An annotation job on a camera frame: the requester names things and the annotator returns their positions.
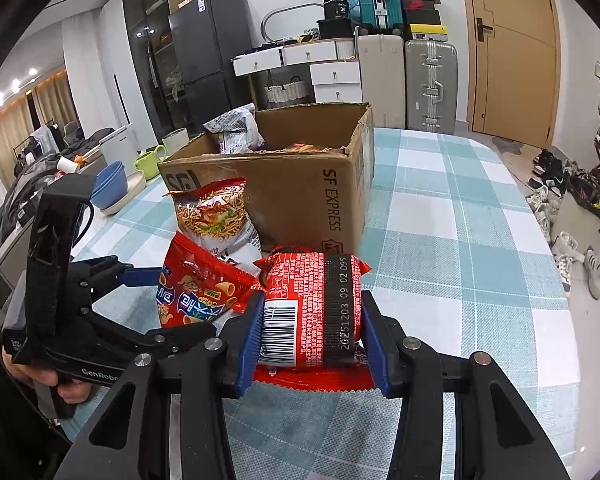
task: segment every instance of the table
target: table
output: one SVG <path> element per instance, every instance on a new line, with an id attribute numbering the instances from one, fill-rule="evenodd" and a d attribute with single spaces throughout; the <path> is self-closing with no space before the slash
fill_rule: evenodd
<path id="1" fill-rule="evenodd" d="M 117 216 L 94 222 L 78 258 L 162 263 L 175 230 L 158 179 Z M 535 217 L 498 155 L 469 139 L 376 128 L 376 171 L 360 256 L 382 313 L 437 351 L 489 352 L 566 466 L 580 373 L 568 303 Z M 95 308 L 135 330 L 158 326 L 154 289 L 119 289 Z M 63 424 L 70 438 L 104 395 Z M 224 403 L 239 479 L 384 479 L 399 400 L 254 383 Z M 454 472 L 454 402 L 445 394 L 442 478 Z"/>

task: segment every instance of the drawer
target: drawer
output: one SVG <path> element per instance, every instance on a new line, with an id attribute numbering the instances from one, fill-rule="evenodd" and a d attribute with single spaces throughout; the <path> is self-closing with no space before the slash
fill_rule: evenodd
<path id="1" fill-rule="evenodd" d="M 282 49 L 282 61 L 285 65 L 309 63 L 337 59 L 335 41 L 312 41 L 289 45 Z"/>
<path id="2" fill-rule="evenodd" d="M 279 66 L 282 66 L 279 48 L 270 48 L 234 59 L 235 75 L 250 74 Z"/>
<path id="3" fill-rule="evenodd" d="M 360 83 L 339 83 L 335 85 L 316 85 L 317 103 L 361 103 L 362 86 Z"/>
<path id="4" fill-rule="evenodd" d="M 357 61 L 316 63 L 310 65 L 309 69 L 314 85 L 360 83 L 360 63 Z"/>

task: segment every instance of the white plate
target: white plate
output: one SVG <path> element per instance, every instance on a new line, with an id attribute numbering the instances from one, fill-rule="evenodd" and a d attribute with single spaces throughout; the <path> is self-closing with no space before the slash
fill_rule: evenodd
<path id="1" fill-rule="evenodd" d="M 146 179 L 142 171 L 134 171 L 126 178 L 126 195 L 118 200 L 114 205 L 110 205 L 106 209 L 101 209 L 103 215 L 114 215 L 120 211 L 125 205 L 131 202 L 131 199 L 138 195 L 146 186 Z"/>

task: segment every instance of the human hand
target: human hand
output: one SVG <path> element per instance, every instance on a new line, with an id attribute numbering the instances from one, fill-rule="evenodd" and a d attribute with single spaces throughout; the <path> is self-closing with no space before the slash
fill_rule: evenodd
<path id="1" fill-rule="evenodd" d="M 58 372 L 45 364 L 17 365 L 11 361 L 11 356 L 2 349 L 2 361 L 4 367 L 17 381 L 33 387 L 33 381 L 46 386 L 58 384 Z M 67 404 L 79 404 L 84 402 L 91 393 L 91 383 L 85 383 L 78 379 L 71 379 L 70 383 L 58 385 L 58 394 Z"/>

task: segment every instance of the beige suitcase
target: beige suitcase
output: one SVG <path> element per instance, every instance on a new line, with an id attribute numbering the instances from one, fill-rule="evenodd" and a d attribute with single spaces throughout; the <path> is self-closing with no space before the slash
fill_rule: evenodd
<path id="1" fill-rule="evenodd" d="M 404 41 L 400 36 L 358 38 L 362 99 L 369 102 L 376 128 L 404 129 Z"/>

